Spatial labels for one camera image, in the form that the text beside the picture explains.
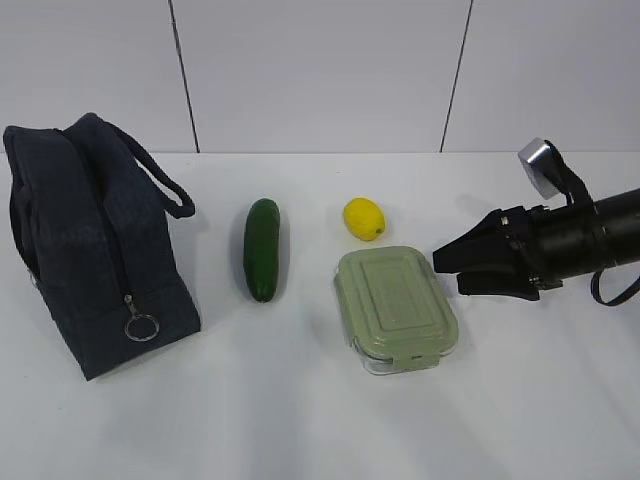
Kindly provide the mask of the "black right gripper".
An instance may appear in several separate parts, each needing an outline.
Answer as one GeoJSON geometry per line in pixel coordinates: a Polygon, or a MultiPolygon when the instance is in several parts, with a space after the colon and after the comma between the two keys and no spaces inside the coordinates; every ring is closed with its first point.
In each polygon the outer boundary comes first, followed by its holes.
{"type": "Polygon", "coordinates": [[[562,287],[567,278],[607,266],[605,231],[593,202],[494,210],[433,252],[436,272],[460,273],[460,294],[529,301],[562,287]]]}

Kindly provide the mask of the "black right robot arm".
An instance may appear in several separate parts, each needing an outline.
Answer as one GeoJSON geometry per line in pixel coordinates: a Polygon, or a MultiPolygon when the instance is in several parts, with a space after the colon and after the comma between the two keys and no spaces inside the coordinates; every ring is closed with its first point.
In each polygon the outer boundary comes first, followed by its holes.
{"type": "Polygon", "coordinates": [[[542,290],[590,274],[591,295],[618,306],[639,292],[634,281],[611,300],[602,298],[605,270],[639,260],[639,191],[557,209],[542,205],[496,209],[474,228],[433,252],[433,269],[454,274],[462,295],[538,301],[542,290]]]}

